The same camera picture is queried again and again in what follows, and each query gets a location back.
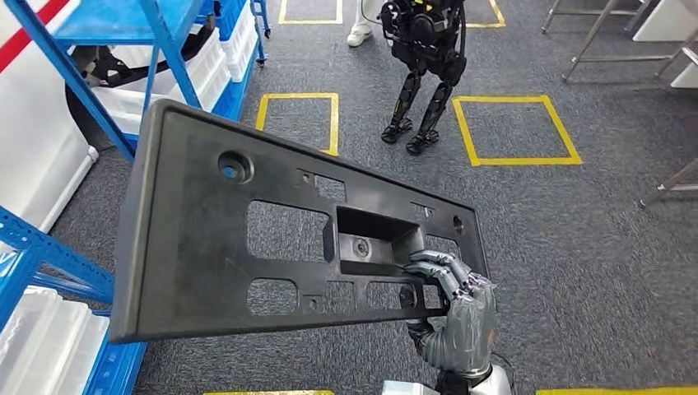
person's leg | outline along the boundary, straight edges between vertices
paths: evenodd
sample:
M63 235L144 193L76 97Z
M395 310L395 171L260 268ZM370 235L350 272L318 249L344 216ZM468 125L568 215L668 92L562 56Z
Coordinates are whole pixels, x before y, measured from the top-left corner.
M350 47L358 47L366 39L368 39L373 30L373 22L378 23L375 19L380 13L380 8L383 6L383 0L355 0L356 1L356 18L354 26L351 27L351 32L347 37L347 44ZM364 18L364 15L371 18L371 21Z

silver robotic hand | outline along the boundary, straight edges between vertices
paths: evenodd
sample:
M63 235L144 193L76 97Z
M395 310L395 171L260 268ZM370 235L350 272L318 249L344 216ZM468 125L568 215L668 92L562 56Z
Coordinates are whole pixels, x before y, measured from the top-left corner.
M444 393L510 394L506 372L490 362L496 329L496 302L490 280L447 253L420 251L403 269L438 280L449 304L439 330L426 319L408 320L417 353L440 369L437 391ZM414 305L410 287L400 292L403 306Z

mounting hole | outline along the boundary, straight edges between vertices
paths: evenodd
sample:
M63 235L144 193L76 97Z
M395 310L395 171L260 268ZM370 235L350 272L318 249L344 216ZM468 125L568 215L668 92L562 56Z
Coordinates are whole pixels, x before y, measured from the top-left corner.
M244 184L254 175L252 161L234 151L226 151L218 156L218 169L224 179L236 184Z
M463 222L458 216L454 216L454 229L456 229L456 233L459 235L463 234Z

rectangular cutout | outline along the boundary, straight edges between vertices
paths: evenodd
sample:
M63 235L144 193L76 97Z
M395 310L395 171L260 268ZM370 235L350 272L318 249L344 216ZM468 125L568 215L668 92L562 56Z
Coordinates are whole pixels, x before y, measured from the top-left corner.
M342 181L330 179L320 174L303 171L303 180L313 184L318 190L318 195L335 202L347 201L347 190Z
M247 308L254 315L287 315L298 305L298 289L289 280L258 278L247 289Z
M440 309L444 307L444 304L441 303L438 286L424 285L424 306L427 309Z
M333 256L326 214L254 201L245 216L246 246L256 258L327 263Z
M455 240L446 239L445 237L427 235L424 238L424 249L439 251L440 253L450 253L458 259L462 259L458 243L456 243Z
M394 265L409 263L409 254L424 248L419 225L367 211L337 207L337 228L346 274L394 276L400 272Z
M372 309L401 309L400 290L404 286L408 286L414 292L412 284L370 282L366 287L366 301Z
M410 203L410 209L417 221L429 221L434 219L434 209L427 206L422 206L419 203Z
M349 314L356 312L354 283L328 281L323 295L307 295L306 310L313 314Z

yellow tape square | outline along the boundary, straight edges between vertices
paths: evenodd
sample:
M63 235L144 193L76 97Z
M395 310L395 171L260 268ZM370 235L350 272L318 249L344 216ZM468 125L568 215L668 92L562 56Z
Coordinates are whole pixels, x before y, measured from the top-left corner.
M279 25L341 25L343 23L342 19L342 0L336 0L337 2L337 13L333 20L308 20L308 21L289 21L286 19L286 12L288 10L288 1L282 0L282 4L279 9Z
M565 144L568 156L558 157L535 157L535 158L480 158L477 157L475 144L472 142L472 136L468 129L468 123L465 120L462 103L541 103L545 106L550 119L555 124L562 142ZM453 98L454 110L460 132L463 134L463 143L465 150L468 152L470 163L473 166L535 166L535 165L581 165L582 158L579 157L575 145L572 144L570 135L567 134L565 127L562 125L560 116L557 115L555 107L547 95L540 96L457 96Z
M302 93L265 93L259 101L257 122L255 128L264 130L267 119L269 100L274 99L329 99L329 148L320 150L331 156L337 156L339 150L339 95L332 92L302 92Z
M466 27L470 28L497 28L497 27L506 27L506 22L504 20L504 16L501 13L500 6L497 5L496 0L488 0L490 2L490 7L492 7L492 11L495 13L495 17L497 18L497 22L492 22L492 23L466 23Z

